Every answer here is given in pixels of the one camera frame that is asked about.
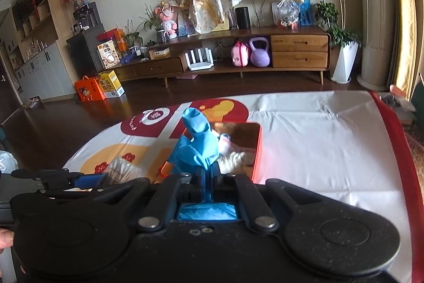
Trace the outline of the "person left hand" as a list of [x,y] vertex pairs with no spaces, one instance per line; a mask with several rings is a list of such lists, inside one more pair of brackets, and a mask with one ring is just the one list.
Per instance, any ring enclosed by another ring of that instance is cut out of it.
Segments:
[[0,251],[11,248],[14,243],[14,232],[8,229],[0,229]]

